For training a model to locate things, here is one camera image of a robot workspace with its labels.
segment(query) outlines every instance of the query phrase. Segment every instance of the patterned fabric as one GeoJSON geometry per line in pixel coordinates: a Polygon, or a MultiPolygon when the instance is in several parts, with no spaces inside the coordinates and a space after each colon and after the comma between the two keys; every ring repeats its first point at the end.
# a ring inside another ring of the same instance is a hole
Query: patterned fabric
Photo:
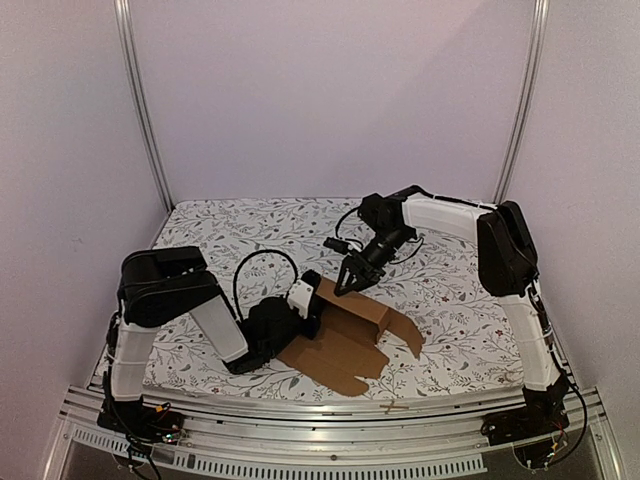
{"type": "MultiPolygon", "coordinates": [[[[353,199],[271,199],[189,201],[177,206],[156,247],[200,247],[231,299],[239,262],[261,248],[291,255],[301,272],[314,269],[336,279],[342,257],[322,247],[353,199]]],[[[372,232],[355,215],[341,227],[343,237],[368,241],[372,232]]],[[[407,314],[426,338],[416,360],[389,333],[379,347],[390,358],[382,376],[366,380],[369,399],[426,397],[501,388],[522,383],[522,364],[504,312],[480,285],[477,252],[465,240],[422,230],[424,245],[405,263],[389,266],[379,285],[364,293],[407,314]]],[[[398,260],[410,255],[406,244],[398,260]]],[[[240,275],[243,312],[290,286],[292,271],[279,256],[250,261],[240,275]]],[[[98,366],[101,373],[105,361],[98,366]]],[[[245,375],[231,375],[198,326],[185,315],[158,333],[145,384],[191,393],[213,393],[297,401],[344,400],[339,394],[278,360],[245,375]]]]}

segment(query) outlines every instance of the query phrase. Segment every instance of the black cable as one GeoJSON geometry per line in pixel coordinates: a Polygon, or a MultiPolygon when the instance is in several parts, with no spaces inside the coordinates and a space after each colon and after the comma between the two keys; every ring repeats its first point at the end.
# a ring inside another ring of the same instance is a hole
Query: black cable
{"type": "Polygon", "coordinates": [[[242,270],[242,267],[244,267],[245,264],[249,260],[251,260],[253,257],[257,257],[258,255],[264,255],[266,253],[272,253],[274,255],[280,255],[281,257],[284,257],[291,265],[291,268],[293,268],[293,274],[294,274],[293,283],[296,283],[298,281],[298,267],[296,266],[296,262],[293,261],[293,258],[291,258],[289,254],[281,250],[265,248],[264,250],[256,250],[255,252],[252,252],[246,257],[244,257],[240,262],[240,264],[238,265],[238,268],[236,268],[236,272],[233,274],[233,301],[236,306],[236,311],[238,312],[238,318],[240,319],[241,322],[244,321],[244,317],[242,316],[242,312],[240,311],[240,301],[238,300],[238,277],[240,276],[240,270],[242,270]]]}
{"type": "MultiPolygon", "coordinates": [[[[129,446],[129,448],[127,449],[127,454],[129,455],[129,470],[135,474],[136,477],[138,477],[141,480],[151,480],[149,477],[144,476],[143,474],[141,474],[138,471],[139,467],[135,467],[133,465],[133,450],[135,447],[133,447],[133,444],[131,444],[131,446],[129,446]]],[[[149,462],[149,466],[151,467],[151,469],[153,470],[153,473],[156,476],[156,480],[162,480],[162,475],[160,474],[160,470],[158,470],[158,467],[156,466],[155,462],[153,461],[153,458],[151,458],[151,454],[150,453],[144,453],[142,452],[140,449],[135,448],[135,450],[137,452],[139,452],[140,454],[142,454],[147,461],[149,462]]]]}
{"type": "Polygon", "coordinates": [[[136,435],[135,433],[133,433],[129,428],[129,426],[122,420],[122,417],[120,417],[120,414],[118,413],[118,409],[114,405],[115,399],[113,398],[113,394],[111,393],[111,365],[109,365],[109,367],[107,368],[106,375],[107,375],[107,379],[106,379],[106,382],[103,383],[103,388],[105,383],[106,385],[108,385],[108,388],[105,388],[104,398],[107,400],[107,403],[109,404],[109,410],[114,413],[114,415],[116,416],[116,419],[118,420],[118,422],[120,422],[120,425],[122,425],[122,427],[127,431],[126,433],[127,441],[131,444],[133,443],[131,442],[131,439],[133,439],[134,442],[137,444],[154,443],[153,439],[142,438],[136,435]]]}
{"type": "Polygon", "coordinates": [[[338,220],[338,223],[336,223],[336,227],[335,227],[335,234],[336,234],[336,238],[338,240],[344,240],[347,242],[354,242],[356,244],[358,244],[360,246],[360,249],[364,249],[364,243],[362,243],[360,240],[358,240],[357,238],[342,238],[340,236],[340,226],[342,225],[342,222],[344,222],[347,217],[355,212],[358,211],[358,208],[360,208],[360,206],[358,205],[357,207],[353,207],[351,210],[349,210],[347,213],[345,213],[344,215],[342,215],[342,217],[340,217],[340,220],[338,220]]]}
{"type": "Polygon", "coordinates": [[[424,245],[424,237],[420,237],[420,240],[416,241],[416,242],[409,242],[409,243],[420,243],[420,245],[418,245],[416,247],[416,249],[413,251],[413,253],[411,255],[409,255],[406,258],[403,258],[402,260],[398,261],[398,262],[389,262],[389,265],[400,265],[401,263],[406,262],[407,260],[411,260],[413,257],[416,256],[416,254],[418,253],[418,250],[420,250],[420,248],[422,247],[422,245],[424,245]]]}
{"type": "Polygon", "coordinates": [[[446,197],[444,195],[431,195],[431,198],[433,200],[441,200],[443,202],[460,203],[462,205],[468,205],[469,207],[482,208],[484,210],[489,210],[491,212],[494,210],[493,207],[490,207],[488,205],[482,205],[482,204],[479,204],[479,203],[469,202],[467,200],[462,200],[461,198],[446,197]]]}
{"type": "Polygon", "coordinates": [[[584,415],[583,423],[582,423],[582,431],[580,432],[580,436],[578,437],[578,440],[576,440],[576,443],[573,444],[571,449],[567,453],[565,453],[564,456],[562,456],[557,460],[552,459],[551,462],[549,462],[549,466],[552,466],[565,461],[569,457],[569,455],[571,455],[573,452],[577,450],[577,448],[580,446],[580,443],[582,442],[582,439],[587,433],[587,425],[588,425],[589,419],[588,419],[587,403],[584,401],[584,397],[582,396],[582,394],[578,391],[577,385],[573,383],[571,380],[569,380],[569,374],[566,372],[565,369],[563,369],[560,366],[560,362],[558,361],[558,357],[556,357],[555,352],[553,350],[550,350],[550,353],[556,368],[560,371],[560,374],[566,378],[567,383],[569,384],[569,388],[573,390],[573,393],[575,393],[576,396],[578,397],[578,400],[580,400],[580,403],[582,404],[582,413],[584,415]]]}

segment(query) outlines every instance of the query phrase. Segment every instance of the brown cardboard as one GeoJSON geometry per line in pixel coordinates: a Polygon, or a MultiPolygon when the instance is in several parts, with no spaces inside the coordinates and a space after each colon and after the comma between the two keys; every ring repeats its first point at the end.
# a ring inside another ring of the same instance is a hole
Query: brown cardboard
{"type": "Polygon", "coordinates": [[[317,337],[296,337],[278,358],[342,395],[362,395],[369,386],[357,377],[380,378],[389,363],[376,346],[385,330],[404,340],[416,358],[424,338],[413,321],[397,310],[356,292],[336,297],[334,287],[326,278],[318,287],[317,294],[327,306],[317,337]]]}

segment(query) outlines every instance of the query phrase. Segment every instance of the aluminum frame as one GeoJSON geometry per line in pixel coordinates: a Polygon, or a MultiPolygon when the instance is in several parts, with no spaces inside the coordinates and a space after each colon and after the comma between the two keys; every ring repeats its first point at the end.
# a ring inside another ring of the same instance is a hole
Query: aluminum frame
{"type": "Polygon", "coordinates": [[[531,100],[535,88],[536,78],[538,77],[538,69],[540,59],[542,58],[542,48],[544,45],[544,34],[547,27],[547,17],[549,14],[549,0],[536,0],[533,14],[533,25],[531,27],[531,40],[529,41],[529,53],[527,55],[527,63],[525,69],[524,80],[522,82],[522,90],[520,92],[520,100],[518,102],[518,110],[516,118],[511,129],[509,144],[505,155],[498,185],[493,196],[493,203],[502,203],[509,190],[513,170],[518,159],[518,152],[522,144],[524,130],[531,108],[531,100]]]}
{"type": "Polygon", "coordinates": [[[160,158],[160,150],[158,142],[153,131],[147,100],[142,85],[142,76],[140,75],[140,66],[138,64],[138,54],[136,52],[135,41],[133,37],[133,24],[131,21],[131,10],[129,8],[129,0],[115,0],[116,21],[118,23],[118,31],[120,33],[120,43],[122,45],[122,53],[124,55],[127,77],[129,86],[131,87],[131,97],[136,109],[136,116],[140,123],[140,130],[144,141],[149,166],[153,180],[158,190],[158,195],[162,201],[167,213],[175,208],[175,201],[171,195],[169,182],[160,158]]]}
{"type": "MultiPolygon", "coordinates": [[[[167,399],[166,395],[145,394],[149,395],[146,399],[150,404],[167,399]]],[[[589,408],[590,435],[596,445],[603,478],[623,480],[624,471],[600,397],[595,389],[587,390],[583,395],[589,408]]],[[[340,403],[298,404],[300,409],[297,411],[291,411],[290,405],[281,404],[279,411],[269,412],[266,409],[231,408],[233,403],[246,403],[243,401],[220,399],[218,404],[213,404],[203,403],[198,398],[174,397],[172,407],[186,415],[188,435],[175,447],[156,447],[159,464],[180,468],[184,467],[184,459],[191,458],[190,461],[197,465],[208,462],[207,468],[224,463],[231,469],[253,466],[295,472],[363,472],[385,466],[392,466],[396,472],[406,467],[411,472],[417,465],[444,465],[456,459],[511,448],[508,444],[489,445],[486,437],[480,434],[482,418],[487,413],[523,404],[522,395],[512,392],[507,398],[500,398],[499,393],[494,393],[493,398],[482,394],[467,395],[464,401],[451,405],[444,405],[446,402],[437,397],[415,399],[408,402],[411,407],[402,410],[386,410],[377,405],[378,402],[370,401],[348,409],[340,403]]],[[[51,456],[54,460],[50,460],[50,468],[44,477],[46,480],[60,478],[77,427],[104,437],[93,440],[98,442],[94,446],[102,449],[124,442],[122,435],[96,426],[102,400],[99,391],[69,389],[60,410],[58,441],[51,456]]],[[[582,428],[582,407],[575,395],[566,397],[566,410],[571,421],[568,431],[578,431],[582,428]]],[[[114,447],[113,453],[122,455],[118,448],[114,447]]],[[[206,474],[206,470],[194,470],[196,472],[206,474]]],[[[212,471],[211,474],[217,478],[230,478],[219,472],[212,471]]]]}

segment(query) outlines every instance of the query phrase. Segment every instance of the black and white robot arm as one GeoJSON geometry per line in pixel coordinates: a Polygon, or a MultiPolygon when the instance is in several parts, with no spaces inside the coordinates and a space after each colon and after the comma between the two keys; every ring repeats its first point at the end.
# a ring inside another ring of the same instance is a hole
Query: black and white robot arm
{"type": "MultiPolygon", "coordinates": [[[[335,294],[375,285],[400,246],[417,237],[417,229],[438,230],[477,245],[479,280],[497,297],[513,329],[526,403],[486,417],[483,433],[491,444],[499,444],[568,426],[563,397],[569,385],[551,350],[553,332],[540,297],[537,253],[519,206],[467,202],[412,186],[388,197],[365,197],[357,213],[375,237],[362,249],[348,247],[335,294]]],[[[340,250],[340,242],[328,239],[325,245],[340,250]]]]}
{"type": "Polygon", "coordinates": [[[182,430],[182,415],[169,411],[168,404],[146,406],[142,398],[155,336],[169,321],[189,313],[225,367],[235,374],[259,368],[298,334],[313,338],[319,330],[323,302],[315,296],[320,283],[316,272],[307,271],[297,279],[293,265],[296,280],[287,295],[263,299],[250,309],[247,319],[238,322],[206,267],[197,247],[136,252],[122,264],[120,309],[107,334],[109,366],[98,424],[124,433],[137,449],[172,443],[182,430]]]}

